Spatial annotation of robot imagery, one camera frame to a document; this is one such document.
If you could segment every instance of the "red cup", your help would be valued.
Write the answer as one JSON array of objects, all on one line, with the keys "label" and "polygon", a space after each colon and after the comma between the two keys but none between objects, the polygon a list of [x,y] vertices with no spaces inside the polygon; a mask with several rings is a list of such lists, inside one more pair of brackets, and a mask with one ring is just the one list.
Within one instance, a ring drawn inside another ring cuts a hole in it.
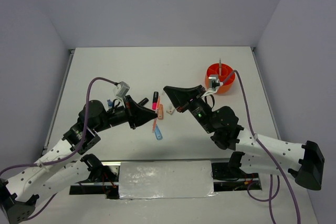
[{"label": "red cup", "polygon": [[[209,79],[208,77],[212,74],[217,74],[219,76],[219,80],[220,81],[224,81],[226,79],[226,77],[228,77],[228,75],[233,71],[233,69],[226,65],[226,64],[222,64],[222,73],[219,73],[219,63],[215,63],[212,64],[210,67],[208,67],[208,70],[206,71],[206,75],[205,75],[205,86],[208,89],[209,88]],[[219,88],[219,90],[217,91],[217,94],[224,94],[225,92],[227,92],[231,86],[232,83],[235,81],[236,78],[236,74],[234,73],[230,79],[228,79],[228,81]]]}]

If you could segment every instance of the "white table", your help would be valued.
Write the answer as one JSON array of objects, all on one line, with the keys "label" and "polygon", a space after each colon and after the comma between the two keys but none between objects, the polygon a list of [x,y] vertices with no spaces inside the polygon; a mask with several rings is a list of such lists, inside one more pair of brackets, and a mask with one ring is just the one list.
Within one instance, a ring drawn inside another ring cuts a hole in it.
[{"label": "white table", "polygon": [[[58,108],[49,149],[76,120],[85,102],[87,85],[101,76],[125,81],[134,100],[152,100],[153,91],[165,85],[194,87],[204,84],[207,67],[219,58],[237,69],[242,77],[256,132],[277,137],[265,93],[249,47],[143,47],[143,48],[77,48]],[[105,103],[113,98],[112,86],[96,82],[91,99]],[[216,108],[230,106],[247,126],[246,111],[238,81],[225,95],[216,95]],[[165,114],[158,121],[163,140],[151,133],[152,123],[136,130],[123,124],[99,133],[102,140],[90,152],[104,161],[215,159],[230,157],[209,139],[189,112]],[[267,198],[269,179],[260,175],[263,191],[253,191]],[[281,193],[274,200],[277,223],[296,223],[296,215],[288,189],[281,179]],[[308,193],[292,185],[296,193],[302,223],[317,223]],[[268,205],[250,199],[245,191],[223,192],[198,199],[106,200],[101,195],[69,196],[60,192],[47,210],[33,223],[270,223]]]}]

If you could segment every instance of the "plastic wrap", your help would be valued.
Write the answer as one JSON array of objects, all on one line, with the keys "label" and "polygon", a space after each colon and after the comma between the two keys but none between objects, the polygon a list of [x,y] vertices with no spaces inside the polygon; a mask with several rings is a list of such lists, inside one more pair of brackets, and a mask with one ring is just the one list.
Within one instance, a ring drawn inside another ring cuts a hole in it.
[{"label": "plastic wrap", "polygon": [[121,163],[121,199],[214,196],[210,161]]}]

